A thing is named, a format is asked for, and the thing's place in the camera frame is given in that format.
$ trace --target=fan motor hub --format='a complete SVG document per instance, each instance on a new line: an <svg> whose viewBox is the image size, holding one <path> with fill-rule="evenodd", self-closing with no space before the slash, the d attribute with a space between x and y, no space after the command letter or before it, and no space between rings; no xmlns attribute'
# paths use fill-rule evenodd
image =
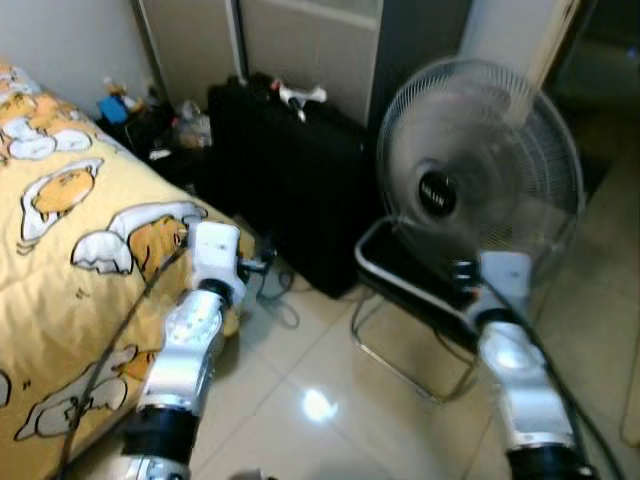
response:
<svg viewBox="0 0 640 480"><path fill-rule="evenodd" d="M429 170L418 182L418 198L427 214L446 218L453 213L458 202L456 182L444 172Z"/></svg>

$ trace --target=blue object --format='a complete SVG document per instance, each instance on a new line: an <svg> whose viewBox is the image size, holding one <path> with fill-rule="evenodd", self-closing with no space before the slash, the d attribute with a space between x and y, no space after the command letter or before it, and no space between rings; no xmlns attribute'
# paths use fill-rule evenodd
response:
<svg viewBox="0 0 640 480"><path fill-rule="evenodd" d="M116 96L110 95L103 98L98 102L98 107L109 123L124 123L129 118L129 110L124 102Z"/></svg>

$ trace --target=white tile floor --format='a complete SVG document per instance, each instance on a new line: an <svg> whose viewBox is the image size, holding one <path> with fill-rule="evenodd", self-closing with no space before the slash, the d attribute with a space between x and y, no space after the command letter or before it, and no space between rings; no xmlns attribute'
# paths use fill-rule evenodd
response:
<svg viewBox="0 0 640 480"><path fill-rule="evenodd" d="M639 159L633 151L614 165L593 199L539 322L550 353L630 480L640 478L640 453L623 445L618 432L640 313ZM304 286L302 279L295 284ZM196 480L224 480L250 467L280 480L509 478L481 387L436 407L353 345L352 303L317 292L292 292L285 301L299 314L297 328L289 310L257 306L223 353L194 454ZM378 326L368 334L402 345L396 355L414 373L442 381L460 369L398 309L375 315ZM309 392L321 393L333 416L312 420L322 405L316 399L315 410L305 413L305 399L317 396ZM99 442L78 462L76 478L104 478L118 445L110 437ZM602 478L609 478L606 471Z"/></svg>

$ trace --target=electric fan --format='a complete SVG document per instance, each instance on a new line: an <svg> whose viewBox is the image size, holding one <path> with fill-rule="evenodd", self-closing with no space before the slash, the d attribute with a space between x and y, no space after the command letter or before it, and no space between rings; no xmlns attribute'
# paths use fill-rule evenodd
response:
<svg viewBox="0 0 640 480"><path fill-rule="evenodd" d="M446 333L451 323L473 332L513 478L598 478L586 460L578 416L615 477L623 478L526 314L531 286L566 254L584 207L576 148L548 98L494 63L454 58L427 66L387 111L377 169L392 234L422 266L420 275L454 284L464 278L474 293L454 306L367 261L363 245L386 219L363 237L356 257L369 273L446 312L423 319L436 332ZM419 387L362 342L357 314L356 342ZM449 399L462 391L467 375Z"/></svg>
<svg viewBox="0 0 640 480"><path fill-rule="evenodd" d="M448 59L398 92L378 142L378 180L407 250L442 281L483 251L557 265L583 208L576 148L537 88L504 67Z"/></svg>

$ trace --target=power cord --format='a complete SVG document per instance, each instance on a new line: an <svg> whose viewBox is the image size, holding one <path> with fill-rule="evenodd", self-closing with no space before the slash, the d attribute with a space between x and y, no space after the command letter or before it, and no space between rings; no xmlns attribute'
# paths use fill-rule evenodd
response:
<svg viewBox="0 0 640 480"><path fill-rule="evenodd" d="M265 288L265 283L266 283L266 274L263 275L262 277L262 282L260 284L260 288L258 289L258 296L262 299L262 300L266 300L266 301L276 301L279 300L280 298L284 297L287 293L292 292L292 293L309 293L309 292L313 292L316 289L312 286L308 286L308 287L304 287L304 288L293 288L293 284L295 283L295 278L296 278L296 273L293 271L288 271L288 270L283 270L280 273L278 273L278 283L280 285L280 287L282 288L282 290L280 292L278 292L275 295L266 295L263 293L263 290ZM375 292L373 290L369 290L369 292L367 293L366 297L365 297L365 301L366 300L370 300L373 297L375 297ZM342 297L338 300L339 302L343 302L343 303L358 303L361 301L360 297L357 298L353 298L353 297Z"/></svg>
<svg viewBox="0 0 640 480"><path fill-rule="evenodd" d="M586 463L587 452L584 446L584 441L580 434L578 418L581 419L582 422L585 424L585 426L587 427L587 430L589 431L589 433L591 433L591 436L596 441L598 448L604 454L607 464L609 466L609 469L613 474L613 478L615 478L616 480L625 480L624 474L622 473L622 468L620 467L620 464L618 463L615 455L611 451L611 448L607 444L607 441L605 440L602 433L600 433L600 431L598 430L598 427L596 426L594 421L589 417L589 415L585 412L584 408L580 405L580 403L578 402L576 397L573 395L571 390L569 390L569 387L567 387L556 365L553 363L551 356L545 350L542 343L542 339L540 338L538 333L533 329L533 327L531 326L529 321L525 318L525 316L522 313L520 313L519 309L516 308L514 305L512 305L511 302L507 298L505 298L505 296L502 295L502 293L491 284L491 282L489 282L486 278L482 276L480 277L480 279L482 283L491 291L491 293L495 295L495 297L500 301L500 303L502 303L506 308L509 309L509 311L511 312L515 320L518 322L519 326L524 329L524 331L529 336L533 345L540 351L540 353L544 357L545 368L547 370L547 373L549 374L553 382L558 387L560 395L562 395L565 403L568 406L568 411L570 413L569 420L571 421L572 428L574 428L574 431L575 431L576 450L578 451L578 454L581 456L581 461Z"/></svg>
<svg viewBox="0 0 640 480"><path fill-rule="evenodd" d="M449 354L453 358L455 358L456 360L458 360L461 363L464 363L465 365L471 365L473 363L472 359L465 358L464 355L462 355L461 353L458 353L456 350L454 350L454 348L449 344L449 342L447 342L444 339L444 337L442 336L442 334L439 331L433 330L433 335L436 337L436 340L438 341L440 346L442 348L444 348L447 352L449 352Z"/></svg>
<svg viewBox="0 0 640 480"><path fill-rule="evenodd" d="M256 293L256 300L260 303L267 313L278 322L283 328L287 330L295 330L300 326L300 314L298 311L283 300L283 297L289 292L310 292L312 287L294 289L293 282L295 274L293 272L281 271L278 273L278 284L281 290L274 295L267 295L264 293L264 289L267 283L267 276L269 270L262 274L260 280L260 287ZM287 322L287 320L281 315L281 310L288 310L293 317L293 322Z"/></svg>
<svg viewBox="0 0 640 480"><path fill-rule="evenodd" d="M116 343L122 337L122 334L125 332L131 320L133 320L134 315L138 311L138 308L142 304L143 300L149 296L155 285L162 277L162 274L168 270L168 268L173 265L182 255L186 252L187 239L185 239L178 245L178 248L175 252L173 252L167 259L162 263L160 268L155 272L149 283L142 290L136 301L133 303L124 320L120 323L116 331L111 337L111 340L107 344L106 348L103 350L102 355L100 355L100 359L96 362L95 368L91 373L91 377L85 386L82 395L80 396L80 400L78 402L75 414L73 416L73 420L71 421L70 428L65 434L64 443L62 444L62 453L60 454L60 461L58 463L58 468L56 474L54 475L54 479L56 480L64 480L67 474L67 467L69 465L69 459L71 457L71 446L73 445L73 439L75 438L76 431L78 430L78 426L80 425L80 420L82 419L83 412L85 411L88 403L89 396L91 395L91 391L96 385L98 381L98 376L100 372L104 368L106 362L109 360L109 357L115 350Z"/></svg>

